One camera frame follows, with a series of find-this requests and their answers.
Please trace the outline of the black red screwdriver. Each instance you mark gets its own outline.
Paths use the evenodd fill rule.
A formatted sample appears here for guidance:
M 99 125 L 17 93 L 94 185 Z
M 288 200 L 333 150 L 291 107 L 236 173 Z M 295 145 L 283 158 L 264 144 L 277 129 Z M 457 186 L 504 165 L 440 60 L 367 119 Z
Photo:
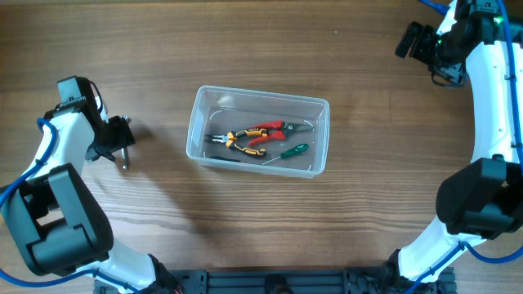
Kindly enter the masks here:
M 214 160 L 221 160 L 221 161 L 233 162 L 233 163 L 241 163 L 241 161 L 238 160 L 238 159 L 226 158 L 226 157 L 222 157 L 222 156 L 212 156 L 212 157 L 209 157 L 209 158 L 210 158 L 210 159 L 214 159 Z

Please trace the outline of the green handled screwdriver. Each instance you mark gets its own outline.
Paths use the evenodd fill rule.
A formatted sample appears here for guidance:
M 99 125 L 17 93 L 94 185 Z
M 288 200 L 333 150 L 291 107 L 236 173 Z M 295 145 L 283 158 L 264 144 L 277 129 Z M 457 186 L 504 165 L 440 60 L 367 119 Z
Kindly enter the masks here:
M 310 146 L 306 143 L 295 145 L 286 150 L 278 150 L 270 155 L 270 158 L 262 163 L 262 166 L 275 165 L 276 163 L 286 162 L 290 159 L 297 158 L 306 153 Z

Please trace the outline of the clear plastic container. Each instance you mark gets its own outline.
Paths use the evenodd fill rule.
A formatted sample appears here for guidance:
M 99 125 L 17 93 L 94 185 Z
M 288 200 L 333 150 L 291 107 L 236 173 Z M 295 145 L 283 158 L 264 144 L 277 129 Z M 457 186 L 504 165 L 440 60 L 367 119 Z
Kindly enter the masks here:
M 186 153 L 204 166 L 313 178 L 325 169 L 329 134 L 324 99 L 206 85 L 195 97 Z

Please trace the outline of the red handled snips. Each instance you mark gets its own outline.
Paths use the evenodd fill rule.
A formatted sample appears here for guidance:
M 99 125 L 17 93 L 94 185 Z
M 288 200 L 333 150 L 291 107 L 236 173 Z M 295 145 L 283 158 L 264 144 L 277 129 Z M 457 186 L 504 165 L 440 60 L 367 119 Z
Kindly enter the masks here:
M 274 140 L 286 140 L 289 136 L 296 132 L 314 130 L 314 127 L 309 124 L 287 123 L 282 120 L 264 122 L 262 124 L 253 126 L 253 128 L 265 129 L 267 131 L 267 134 L 262 135 L 256 139 L 250 140 L 248 142 L 249 146 L 265 144 Z

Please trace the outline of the silver socket wrench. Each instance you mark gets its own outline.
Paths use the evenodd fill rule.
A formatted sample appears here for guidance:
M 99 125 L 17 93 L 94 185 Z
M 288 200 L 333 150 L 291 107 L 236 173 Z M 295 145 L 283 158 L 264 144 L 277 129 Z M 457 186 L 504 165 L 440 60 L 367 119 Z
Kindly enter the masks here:
M 123 115 L 123 118 L 127 123 L 130 123 L 131 119 L 127 115 Z M 122 148 L 122 160 L 123 160 L 123 169 L 128 170 L 129 169 L 129 158 L 128 158 L 128 150 L 127 147 Z

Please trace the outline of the orange black needle-nose pliers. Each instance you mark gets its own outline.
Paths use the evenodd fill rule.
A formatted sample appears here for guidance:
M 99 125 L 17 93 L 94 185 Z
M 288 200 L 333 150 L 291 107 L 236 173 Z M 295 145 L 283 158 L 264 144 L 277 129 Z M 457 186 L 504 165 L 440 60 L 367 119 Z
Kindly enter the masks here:
M 242 145 L 241 140 L 248 136 L 266 135 L 265 129 L 248 128 L 241 131 L 229 131 L 225 135 L 207 134 L 205 141 L 208 143 L 218 143 L 224 145 L 227 149 L 238 151 L 252 158 L 264 158 L 266 151 L 264 149 L 254 149 L 248 145 Z

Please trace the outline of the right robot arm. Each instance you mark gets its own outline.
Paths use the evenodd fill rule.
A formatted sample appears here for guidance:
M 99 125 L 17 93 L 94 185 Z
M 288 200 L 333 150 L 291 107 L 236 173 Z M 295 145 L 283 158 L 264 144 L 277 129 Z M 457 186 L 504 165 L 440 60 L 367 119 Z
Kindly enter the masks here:
M 469 165 L 441 183 L 433 221 L 383 265 L 385 291 L 440 286 L 464 252 L 522 225 L 522 20 L 503 0 L 432 8 L 441 24 L 413 22 L 396 54 L 423 62 L 438 86 L 471 85 L 475 143 Z

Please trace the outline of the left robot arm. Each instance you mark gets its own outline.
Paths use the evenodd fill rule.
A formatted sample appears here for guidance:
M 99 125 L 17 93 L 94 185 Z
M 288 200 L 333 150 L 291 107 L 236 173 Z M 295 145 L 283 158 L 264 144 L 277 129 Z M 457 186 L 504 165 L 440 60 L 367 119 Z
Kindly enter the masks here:
M 133 145 L 127 117 L 109 117 L 94 82 L 72 76 L 57 83 L 60 103 L 38 118 L 42 141 L 29 168 L 2 190 L 1 213 L 26 266 L 56 279 L 50 287 L 88 276 L 117 293 L 181 293 L 184 288 L 154 256 L 114 239 L 108 217 L 84 183 L 85 162 L 114 159 Z

